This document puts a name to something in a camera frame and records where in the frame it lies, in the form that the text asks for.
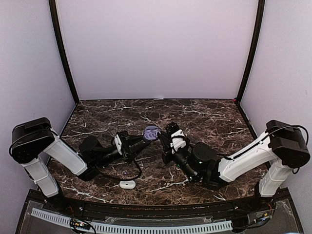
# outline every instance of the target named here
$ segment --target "cable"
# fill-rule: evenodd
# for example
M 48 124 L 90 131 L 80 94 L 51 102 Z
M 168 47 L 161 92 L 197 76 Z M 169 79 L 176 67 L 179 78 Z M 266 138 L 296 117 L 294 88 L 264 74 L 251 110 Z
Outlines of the cable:
M 220 153 L 217 153 L 216 155 L 217 155 L 217 156 L 223 156 L 223 157 L 231 156 L 231 155 L 229 155 L 229 154 L 220 154 Z
M 114 142 L 115 142 L 115 137 L 113 137 L 113 138 L 111 139 L 111 145 L 114 146 L 114 147 L 116 147 L 116 145 L 114 144 Z
M 106 177 L 108 179 L 113 179 L 113 180 L 116 180 L 116 181 L 131 181 L 131 180 L 135 180 L 137 178 L 139 178 L 141 175 L 142 175 L 142 170 L 140 168 L 140 166 L 138 165 L 137 161 L 135 159 L 133 159 L 133 163 L 135 164 L 135 166 L 138 168 L 139 170 L 139 173 L 137 174 L 137 176 L 133 177 L 133 178 L 130 178 L 130 179 L 121 179 L 121 178 L 116 178 L 116 177 L 113 177 L 111 175 L 107 175 L 107 174 L 104 174 L 103 172 L 101 172 L 97 167 L 93 167 L 91 165 L 88 164 L 88 167 L 90 167 L 91 169 L 95 170 L 96 172 L 98 172 L 100 175 L 102 175 L 103 177 Z
M 286 128 L 295 128 L 295 127 L 301 128 L 301 129 L 303 129 L 303 130 L 306 132 L 306 135 L 307 135 L 306 145 L 308 145 L 308 143 L 309 143 L 309 133 L 308 133 L 308 130 L 307 130 L 305 127 L 301 126 L 301 125 L 289 125 L 289 126 L 285 126 L 285 127 L 281 127 L 281 128 L 279 128 L 279 129 L 276 129 L 276 130 L 274 130 L 273 132 L 267 134 L 267 135 L 266 135 L 265 137 L 263 137 L 260 141 L 258 141 L 257 143 L 255 143 L 254 145 L 252 145 L 251 147 L 249 147 L 247 150 L 245 150 L 245 151 L 239 153 L 238 155 L 234 156 L 233 158 L 227 157 L 227 156 L 225 156 L 224 158 L 225 158 L 226 160 L 237 159 L 237 158 L 241 157 L 244 153 L 248 152 L 249 150 L 251 150 L 252 148 L 254 148 L 255 146 L 257 146 L 258 144 L 260 144 L 261 142 L 263 142 L 266 138 L 268 138 L 269 136 L 273 135 L 274 133 L 276 133 L 276 132 L 278 132 L 278 131 L 280 131 L 280 130 L 286 129 Z
M 253 229 L 253 228 L 259 228 L 259 227 L 262 227 L 262 226 L 266 225 L 273 218 L 273 215 L 274 215 L 275 210 L 276 210 L 276 200 L 275 200 L 275 197 L 273 198 L 273 201 L 274 201 L 274 209 L 268 203 L 268 206 L 270 207 L 269 213 L 263 214 L 261 217 L 259 217 L 257 219 L 254 219 L 253 222 L 250 222 L 247 225 L 244 225 L 244 226 L 241 226 L 241 227 L 234 227 L 233 226 L 233 229 Z M 250 227 L 251 225 L 257 224 L 257 223 L 260 223 L 260 222 L 264 222 L 264 223 L 262 223 L 261 225 L 258 225 L 258 226 Z
M 46 200 L 46 201 L 47 201 L 47 203 L 49 203 L 50 207 L 51 207 L 53 210 L 55 210 L 57 213 L 59 213 L 59 214 L 61 214 L 61 215 L 64 215 L 64 216 L 67 216 L 67 217 L 70 217 L 70 218 L 77 219 L 77 220 L 79 220 L 79 221 L 81 221 L 81 222 L 83 222 L 83 223 L 86 223 L 87 226 L 89 226 L 90 228 L 93 229 L 94 234 L 97 234 L 96 229 L 95 229 L 88 221 L 86 221 L 86 220 L 84 220 L 84 219 L 82 219 L 82 218 L 77 218 L 77 217 L 74 217 L 74 216 L 73 216 L 74 211 L 73 211 L 73 208 L 71 208 L 71 206 L 69 206 L 69 207 L 71 208 L 72 215 L 68 215 L 68 214 L 65 214 L 65 213 L 63 213 L 63 212 L 58 211 L 57 209 L 55 209 L 55 208 L 53 207 L 53 205 L 52 205 L 48 200 Z
M 68 147 L 70 147 L 73 151 L 76 151 L 76 150 L 73 149 L 69 144 L 67 144 L 65 141 L 63 141 L 63 142 L 64 142 L 65 145 L 67 145 Z M 137 169 L 138 169 L 139 172 L 138 172 L 138 174 L 137 174 L 135 177 L 130 178 L 130 179 L 116 178 L 116 177 L 113 177 L 113 176 L 111 176 L 111 175 L 107 175 L 107 174 L 101 172 L 97 167 L 94 167 L 94 166 L 92 166 L 92 165 L 90 165 L 90 164 L 87 164 L 87 166 L 90 167 L 91 169 L 95 170 L 97 173 L 99 173 L 99 174 L 102 175 L 103 177 L 106 177 L 106 178 L 108 178 L 108 179 L 112 179 L 112 180 L 116 180 L 116 181 L 119 181 L 119 182 L 120 182 L 120 181 L 131 181 L 131 180 L 135 180 L 135 179 L 139 178 L 139 177 L 142 175 L 142 170 L 141 170 L 140 166 L 138 165 L 138 163 L 136 162 L 135 159 L 133 159 L 133 163 L 135 164 L 135 166 L 137 167 Z
M 299 169 L 300 169 L 300 167 L 297 168 L 297 171 L 296 171 L 296 172 L 295 172 L 294 169 L 293 169 L 292 173 L 293 173 L 294 175 L 297 174 L 297 173 L 299 172 Z

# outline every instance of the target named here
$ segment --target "black frame edge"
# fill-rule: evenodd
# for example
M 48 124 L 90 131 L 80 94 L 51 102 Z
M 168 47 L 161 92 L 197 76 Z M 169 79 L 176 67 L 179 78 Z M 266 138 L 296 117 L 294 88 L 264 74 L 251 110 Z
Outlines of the black frame edge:
M 291 204 L 291 209 L 295 216 L 296 225 L 298 230 L 303 233 L 303 229 L 298 219 L 296 208 L 293 205 L 293 200 L 291 194 L 289 193 L 288 188 L 281 189 L 277 191 L 275 198 L 277 201 L 288 199 Z M 235 212 L 235 206 L 237 201 L 248 201 L 251 197 L 240 198 L 236 200 L 229 200 L 229 201 L 220 201 L 220 202 L 210 202 L 210 203 L 200 203 L 200 204 L 193 204 L 193 205 L 175 205 L 175 206 L 140 206 L 140 205 L 116 205 L 116 204 L 108 204 L 108 203 L 101 203 L 101 202 L 91 202 L 91 201 L 84 201 L 84 212 L 82 214 L 82 218 L 85 220 L 92 221 L 93 219 L 104 220 L 107 216 L 114 216 L 114 217 L 128 217 L 134 219 L 167 219 L 160 215 L 158 217 L 152 216 L 150 217 L 150 210 L 157 210 L 161 211 L 165 209 L 165 214 L 169 215 L 169 218 L 182 218 L 182 217 L 203 217 L 203 216 L 213 216 L 216 219 L 225 218 L 226 220 L 233 220 L 237 218 L 244 217 L 246 214 L 237 214 Z M 32 200 L 35 202 L 42 203 L 45 209 L 54 211 L 49 207 L 49 205 L 45 204 L 44 196 L 40 191 L 35 191 L 30 189 L 28 196 L 26 198 L 24 207 L 26 208 L 28 202 Z M 69 201 L 75 203 L 80 202 L 80 200 L 68 198 Z M 120 212 L 119 210 L 125 208 L 125 212 Z M 145 208 L 147 210 L 141 210 L 138 214 L 133 214 L 133 211 L 140 210 L 140 208 Z M 179 208 L 180 211 L 178 214 L 175 212 L 175 208 Z M 17 231 L 20 230 L 23 217 L 25 215 L 25 210 L 23 210 L 20 214 L 20 222 L 17 227 Z
M 258 1 L 258 9 L 257 9 L 256 18 L 255 18 L 252 43 L 250 45 L 250 50 L 249 50 L 249 54 L 248 54 L 247 63 L 246 63 L 244 75 L 242 78 L 242 82 L 240 84 L 237 97 L 235 98 L 236 101 L 238 101 L 238 102 L 242 101 L 242 98 L 243 98 L 243 95 L 244 95 L 244 92 L 245 92 L 245 89 L 247 86 L 248 78 L 250 75 L 250 71 L 252 69 L 254 56 L 255 56 L 256 49 L 257 49 L 260 30 L 261 30 L 261 23 L 262 23 L 263 12 L 264 12 L 264 3 L 265 3 L 265 0 L 259 0 Z
M 70 116 L 68 117 L 68 120 L 67 120 L 66 123 L 64 124 L 64 127 L 63 127 L 63 129 L 62 129 L 62 131 L 61 131 L 61 133 L 60 133 L 60 135 L 59 135 L 60 137 L 62 137 L 62 135 L 64 134 L 64 131 L 65 131 L 67 125 L 68 125 L 68 122 L 69 122 L 70 119 L 72 118 L 72 116 L 73 116 L 75 110 L 77 109 L 77 106 L 78 106 L 78 104 L 75 105 L 73 111 L 71 112 Z
M 17 225 L 16 230 L 15 230 L 15 234 L 20 234 L 21 226 L 22 226 L 23 221 L 25 219 L 26 210 L 27 210 L 27 206 L 28 206 L 28 196 L 29 195 L 27 195 L 27 198 L 26 198 L 26 200 L 24 202 L 23 208 L 22 208 L 22 210 L 20 212 L 19 221 L 18 221 L 18 225 Z
M 301 221 L 300 221 L 300 218 L 299 218 L 299 214 L 298 214 L 297 209 L 296 209 L 296 207 L 294 205 L 294 202 L 293 202 L 293 198 L 288 199 L 288 201 L 289 201 L 289 204 L 291 205 L 291 210 L 292 210 L 294 219 L 296 221 L 298 231 L 299 231 L 300 234 L 304 234 L 303 227 L 302 227 L 302 224 L 301 224 Z
M 60 26 L 59 26 L 59 18 L 58 18 L 58 12 L 57 12 L 57 6 L 56 6 L 55 0 L 49 0 L 49 5 L 50 5 L 52 24 L 53 24 L 53 28 L 54 28 L 54 34 L 55 34 L 55 38 L 56 38 L 56 41 L 58 44 L 59 56 L 60 56 L 60 59 L 61 59 L 62 64 L 63 64 L 66 79 L 67 79 L 70 91 L 72 93 L 74 102 L 77 105 L 79 103 L 79 97 L 78 97 L 78 93 L 77 93 L 77 90 L 76 90 L 76 87 L 74 84 L 72 74 L 70 72 L 67 56 L 65 53 L 65 47 L 64 47 L 64 43 L 63 43 L 63 38 L 62 38 Z

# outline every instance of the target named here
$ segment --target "small white object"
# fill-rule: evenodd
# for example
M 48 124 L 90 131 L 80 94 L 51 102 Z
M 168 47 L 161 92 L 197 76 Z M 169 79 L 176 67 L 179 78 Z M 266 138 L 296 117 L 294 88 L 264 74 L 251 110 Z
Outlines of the small white object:
M 121 182 L 119 182 L 119 186 L 122 189 L 134 189 L 136 187 L 136 182 L 134 180 L 121 181 Z
M 177 151 L 179 148 L 183 148 L 186 146 L 186 141 L 184 140 L 185 135 L 183 133 L 183 131 L 180 129 L 179 131 L 176 131 L 175 133 L 173 133 L 171 135 L 172 139 L 172 143 L 170 143 L 171 148 L 174 148 L 175 151 Z
M 118 135 L 115 135 L 115 145 L 116 145 L 116 148 L 117 148 L 117 150 L 118 150 L 118 153 L 120 154 L 120 155 L 122 155 L 122 152 L 121 152 L 121 146 L 122 146 L 122 143 L 121 143 L 121 140 L 120 140 L 120 138 L 119 138 L 119 136 Z

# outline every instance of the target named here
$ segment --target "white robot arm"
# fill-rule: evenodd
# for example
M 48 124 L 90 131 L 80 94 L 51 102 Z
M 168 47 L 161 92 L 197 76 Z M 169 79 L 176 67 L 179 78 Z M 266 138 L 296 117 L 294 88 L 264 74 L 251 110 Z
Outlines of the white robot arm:
M 59 138 L 47 118 L 39 118 L 20 124 L 13 129 L 13 143 L 9 153 L 24 167 L 47 200 L 61 211 L 66 209 L 66 202 L 60 186 L 38 157 L 41 152 L 56 159 L 80 179 L 88 181 L 101 173 L 97 167 L 106 166 L 121 157 L 128 163 L 134 161 L 134 158 L 151 141 L 156 140 L 157 135 L 154 134 L 153 137 L 153 134 L 148 134 L 149 130 L 145 129 L 145 135 L 142 136 L 130 136 L 127 131 L 117 133 L 113 138 L 112 146 L 107 148 L 103 148 L 94 136 L 89 136 L 80 144 L 80 154 Z M 122 181 L 109 175 L 105 176 Z
M 269 161 L 269 171 L 255 187 L 255 197 L 265 199 L 275 195 L 293 169 L 304 166 L 310 160 L 306 142 L 298 127 L 302 126 L 271 120 L 258 139 L 219 160 L 216 150 L 202 142 L 189 151 L 190 140 L 175 123 L 170 123 L 166 132 L 160 132 L 158 137 L 164 148 L 164 163 L 173 160 L 190 181 L 202 180 L 203 186 L 211 190 L 218 190 Z

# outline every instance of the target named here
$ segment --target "marble surface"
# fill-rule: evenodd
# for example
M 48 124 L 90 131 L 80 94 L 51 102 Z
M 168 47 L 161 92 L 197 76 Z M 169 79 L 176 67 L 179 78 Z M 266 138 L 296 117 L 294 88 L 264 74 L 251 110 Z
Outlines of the marble surface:
M 92 135 L 105 147 L 118 131 L 127 130 L 131 135 L 139 135 L 148 125 L 165 129 L 171 121 L 179 124 L 191 143 L 202 141 L 221 154 L 234 153 L 253 140 L 231 100 L 206 99 L 82 101 L 70 118 L 62 139 L 78 150 L 83 139 Z M 252 196 L 255 184 L 267 172 L 266 166 L 261 165 L 227 187 L 212 191 L 203 188 L 201 183 L 189 182 L 174 162 L 164 165 L 161 154 L 160 142 L 153 142 L 136 158 L 143 174 L 136 180 L 133 190 L 124 190 L 100 175 L 88 182 L 79 180 L 53 159 L 48 168 L 67 197 L 136 205 L 186 205 Z M 135 165 L 128 165 L 122 159 L 102 171 L 122 178 L 137 174 Z

